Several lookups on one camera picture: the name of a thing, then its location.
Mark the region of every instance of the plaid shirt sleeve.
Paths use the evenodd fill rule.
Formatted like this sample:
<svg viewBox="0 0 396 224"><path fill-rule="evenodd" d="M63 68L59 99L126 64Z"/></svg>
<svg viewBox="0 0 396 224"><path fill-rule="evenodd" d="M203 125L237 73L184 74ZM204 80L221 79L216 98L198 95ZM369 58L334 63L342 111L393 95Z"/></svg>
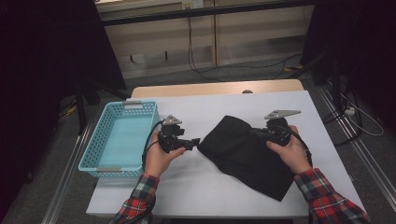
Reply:
<svg viewBox="0 0 396 224"><path fill-rule="evenodd" d="M131 197L123 203L122 208L114 216L110 224L125 223L145 213L150 207L159 182L160 179L157 177L146 174L141 175L132 191ZM139 223L150 223L152 219L152 214L149 214L140 219Z"/></svg>
<svg viewBox="0 0 396 224"><path fill-rule="evenodd" d="M369 216L337 193L319 169L299 174L294 181L308 202L314 223L370 223Z"/></svg>

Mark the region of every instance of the black fabric bag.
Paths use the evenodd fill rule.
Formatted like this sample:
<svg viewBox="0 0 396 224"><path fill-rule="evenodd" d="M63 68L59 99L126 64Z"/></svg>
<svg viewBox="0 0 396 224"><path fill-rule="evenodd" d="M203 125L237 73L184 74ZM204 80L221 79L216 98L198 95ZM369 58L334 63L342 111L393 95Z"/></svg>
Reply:
<svg viewBox="0 0 396 224"><path fill-rule="evenodd" d="M282 201L293 182L290 168L241 119L225 116L198 146L224 174Z"/></svg>

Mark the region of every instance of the black curtain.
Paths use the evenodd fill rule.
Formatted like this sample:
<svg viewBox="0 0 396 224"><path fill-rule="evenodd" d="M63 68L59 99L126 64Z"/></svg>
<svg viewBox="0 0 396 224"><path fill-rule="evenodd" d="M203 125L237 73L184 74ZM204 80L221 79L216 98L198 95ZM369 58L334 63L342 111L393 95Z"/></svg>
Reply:
<svg viewBox="0 0 396 224"><path fill-rule="evenodd" d="M335 1L315 7L307 34L302 64L326 50L328 57L313 68L314 81L323 84L332 76L332 62L339 62L341 76L396 130L395 59L396 17L394 1Z"/></svg>
<svg viewBox="0 0 396 224"><path fill-rule="evenodd" d="M0 0L0 220L84 78L125 88L92 0Z"/></svg>

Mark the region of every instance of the cable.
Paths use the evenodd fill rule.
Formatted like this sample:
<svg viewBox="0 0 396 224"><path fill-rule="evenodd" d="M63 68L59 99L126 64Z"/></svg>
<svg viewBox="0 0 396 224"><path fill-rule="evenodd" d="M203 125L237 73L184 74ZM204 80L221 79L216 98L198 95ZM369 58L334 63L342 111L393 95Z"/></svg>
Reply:
<svg viewBox="0 0 396 224"><path fill-rule="evenodd" d="M218 82L224 82L223 80L217 79L217 78L213 78L213 77L205 77L204 75L202 75L198 69L195 67L195 62L194 62L194 56L193 56L193 52L192 52L192 28L191 28L191 18L188 17L187 21L189 22L189 65L190 65L190 69L192 71L194 71L195 73L197 73L200 77L206 78L206 79L211 79L211 80L215 80Z"/></svg>
<svg viewBox="0 0 396 224"><path fill-rule="evenodd" d="M283 60L283 61L282 61L282 69L280 70L279 74L277 74L277 75L276 75L275 77L273 77L272 79L276 79L277 77L279 77L280 75L282 75L283 70L285 69L285 62L287 62L288 60L290 60L290 59L296 57L297 55L300 55L300 54L294 54L294 55L290 56L289 58Z"/></svg>
<svg viewBox="0 0 396 224"><path fill-rule="evenodd" d="M351 101L350 101L349 99L347 99L347 97L345 97L345 95L344 95L343 93L340 92L340 94L341 94L341 96L342 96L343 98L345 98L348 102L351 103ZM355 104L358 105L358 99L357 99L356 94L355 94L354 91L352 91L352 95L353 95ZM330 115L333 115L335 112L336 112L336 110L334 110L331 114L325 116L325 118L327 119ZM360 111L359 111L359 110L358 110L358 112L359 112L359 113L356 114L356 119L357 119L359 125L362 127L361 114L360 114ZM344 116L344 115L345 115L345 109L343 109L343 111L341 111L340 114L337 114L337 116L334 117L333 119L331 119L331 120L324 120L323 123L326 124L326 123L329 123L330 121L334 121L334 120L340 119L340 118L341 118L342 116ZM358 129L358 130L355 132L355 134L354 134L352 137L348 138L346 141L341 142L341 143L333 143L333 144L334 144L335 147L340 147L341 145L344 145L344 144L346 144L346 143L349 143L349 142L355 140L355 139L358 138L360 135L361 135L361 129Z"/></svg>
<svg viewBox="0 0 396 224"><path fill-rule="evenodd" d="M344 115L344 114L337 114L336 112L337 112L337 111L334 110L334 111L332 111L330 114L328 114L328 115L326 115L325 117L323 117L323 119L321 119L322 122L323 122L323 124L330 123L330 122L332 122L332 121L334 121L334 120L336 120L336 119L341 118L341 117Z"/></svg>
<svg viewBox="0 0 396 224"><path fill-rule="evenodd" d="M290 133L291 135L293 135L294 137L296 137L301 144L303 144L303 147L305 149L305 156L308 159L309 164L312 166L312 154L311 151L309 151L309 147L306 145L305 141L303 140L303 138L301 138L301 136L299 134L297 134L297 132L294 132L293 130L290 130L288 128L282 127L282 126L276 126L278 129L286 131L287 133Z"/></svg>
<svg viewBox="0 0 396 224"><path fill-rule="evenodd" d="M370 115L368 115L366 112L362 111L357 105L352 104L352 102L350 102L350 101L344 96L344 94L341 94L341 96L342 96L343 98L345 98L345 99L346 99L353 107L355 107L358 111L360 111L360 112L363 113L365 116L367 116L370 120L372 120L372 121L380 128L381 133L370 133L370 132L366 131L365 129L363 129L361 123L359 123L359 124L356 123L356 122L352 119L352 117L350 117L350 114L349 114L348 116L349 116L350 121L351 121L357 128L359 128L360 130L362 130L362 131L364 131L365 133L368 133L368 134L370 134L370 135L372 135L372 136L381 136L382 134L384 134L384 129L382 128L382 126L381 126L378 122L375 121L375 119L373 119L373 118L372 118Z"/></svg>
<svg viewBox="0 0 396 224"><path fill-rule="evenodd" d="M207 70L205 70L205 71L200 71L200 72L201 72L201 73L206 73L206 72L210 72L210 71L212 71L212 70L220 69L220 68L267 68L267 67L273 67L273 66L277 66L277 65L280 65L280 64L282 64L282 63L285 63L286 61L290 60L291 58L294 58L294 57L297 57L297 56L300 56L300 55L302 55L302 54L301 54L301 53L294 54L294 55L290 56L289 58L287 58L287 59L285 59L285 60L282 60L281 62L273 63L273 64L268 64L268 65L262 65L262 66L224 65L224 66L216 66L216 67L213 67L213 68L209 68L209 69L207 69Z"/></svg>
<svg viewBox="0 0 396 224"><path fill-rule="evenodd" d="M155 141L155 142L153 142L153 143L151 143L149 146L148 146L148 152L149 152L149 149L154 145L154 144L157 144L157 143L159 143L160 141Z"/></svg>
<svg viewBox="0 0 396 224"><path fill-rule="evenodd" d="M163 120L158 121L157 123L154 124L154 126L152 126L151 130L149 131L148 138L146 139L145 147L143 148L143 154L142 154L142 167L143 167L143 170L145 170L145 168L146 168L146 156L147 156L147 154L149 152L149 149L154 143L156 143L156 142L154 142L148 147L149 139L151 138L152 133L154 133L154 130L160 124L163 124Z"/></svg>

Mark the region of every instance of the white table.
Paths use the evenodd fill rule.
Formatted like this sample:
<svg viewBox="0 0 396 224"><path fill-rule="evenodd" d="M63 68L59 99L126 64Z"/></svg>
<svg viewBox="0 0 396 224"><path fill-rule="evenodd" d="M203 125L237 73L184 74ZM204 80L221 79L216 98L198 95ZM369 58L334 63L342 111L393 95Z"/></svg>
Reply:
<svg viewBox="0 0 396 224"><path fill-rule="evenodd" d="M301 114L287 120L298 127L310 147L314 166L320 168L338 192L364 209L307 91L156 97L155 100L161 119L172 114L183 121L181 127L186 130L183 139L204 139L225 115L263 128L265 115L275 109L301 110ZM100 178L87 214L114 216L134 184L131 179ZM280 203L223 174L196 148L172 162L156 195L153 214L157 217L296 218L308 214L295 184Z"/></svg>

